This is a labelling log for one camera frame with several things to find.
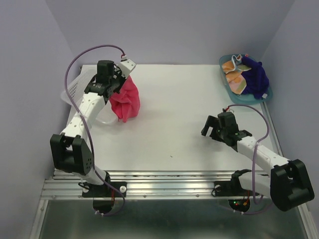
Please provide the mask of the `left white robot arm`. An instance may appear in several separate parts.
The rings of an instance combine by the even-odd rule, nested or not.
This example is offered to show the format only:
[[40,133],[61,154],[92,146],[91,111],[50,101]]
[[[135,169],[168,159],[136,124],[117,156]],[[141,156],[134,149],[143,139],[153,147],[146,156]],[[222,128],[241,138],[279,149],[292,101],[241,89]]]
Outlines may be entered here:
[[99,61],[92,78],[84,83],[78,81],[78,88],[83,88],[84,92],[81,97],[70,99],[76,110],[73,118],[60,134],[53,134],[50,139],[54,167],[94,185],[99,196],[108,195],[111,184],[108,173],[95,165],[90,129],[110,97],[120,92],[135,66],[131,60],[118,64]]

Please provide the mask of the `pink microfiber towel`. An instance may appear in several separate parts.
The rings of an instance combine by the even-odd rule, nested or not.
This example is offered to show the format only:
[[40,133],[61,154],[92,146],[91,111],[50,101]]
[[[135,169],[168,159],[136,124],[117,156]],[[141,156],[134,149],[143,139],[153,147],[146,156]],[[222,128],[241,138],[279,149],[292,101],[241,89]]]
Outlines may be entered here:
[[131,76],[123,84],[120,93],[114,93],[109,101],[112,111],[122,122],[127,122],[139,114],[141,107],[139,91]]

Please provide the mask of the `orange patterned towel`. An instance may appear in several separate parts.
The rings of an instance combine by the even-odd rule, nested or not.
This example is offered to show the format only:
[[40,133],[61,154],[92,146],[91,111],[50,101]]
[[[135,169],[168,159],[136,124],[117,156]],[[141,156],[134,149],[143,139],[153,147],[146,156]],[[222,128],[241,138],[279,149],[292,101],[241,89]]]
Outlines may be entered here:
[[232,55],[231,59],[222,64],[223,73],[231,91],[240,95],[245,90],[247,83],[242,73],[251,68],[242,63],[242,55]]

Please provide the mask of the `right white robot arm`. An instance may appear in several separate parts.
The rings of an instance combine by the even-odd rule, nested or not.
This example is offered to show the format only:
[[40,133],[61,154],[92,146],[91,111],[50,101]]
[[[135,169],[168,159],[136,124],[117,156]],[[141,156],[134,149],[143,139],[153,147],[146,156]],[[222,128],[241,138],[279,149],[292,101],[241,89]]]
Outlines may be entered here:
[[314,199],[305,164],[299,159],[282,157],[258,143],[250,132],[239,129],[233,113],[208,116],[201,135],[226,144],[264,170],[261,175],[252,169],[236,170],[230,180],[214,182],[212,196],[262,195],[283,212]]

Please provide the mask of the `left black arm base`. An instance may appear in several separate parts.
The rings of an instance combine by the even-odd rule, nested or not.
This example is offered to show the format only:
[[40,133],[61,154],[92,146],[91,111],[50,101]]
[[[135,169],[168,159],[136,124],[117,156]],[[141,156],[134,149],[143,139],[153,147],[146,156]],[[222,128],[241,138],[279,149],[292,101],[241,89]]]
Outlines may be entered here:
[[124,207],[124,203],[119,209],[116,209],[116,199],[125,198],[127,191],[127,182],[111,182],[111,186],[92,185],[87,182],[80,182],[78,186],[82,188],[82,197],[93,199],[92,207],[96,215],[102,217],[113,216],[118,214]]

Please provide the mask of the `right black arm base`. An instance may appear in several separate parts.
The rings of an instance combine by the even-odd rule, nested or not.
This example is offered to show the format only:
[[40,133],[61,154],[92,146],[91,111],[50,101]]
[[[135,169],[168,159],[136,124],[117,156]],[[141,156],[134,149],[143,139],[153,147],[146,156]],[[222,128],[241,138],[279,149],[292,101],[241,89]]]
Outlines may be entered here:
[[231,175],[230,180],[214,181],[214,188],[211,191],[213,197],[241,197],[240,199],[229,199],[231,209],[241,214],[248,214],[250,209],[251,189],[244,189],[240,183],[242,176],[248,176],[252,171],[249,169],[237,170]]

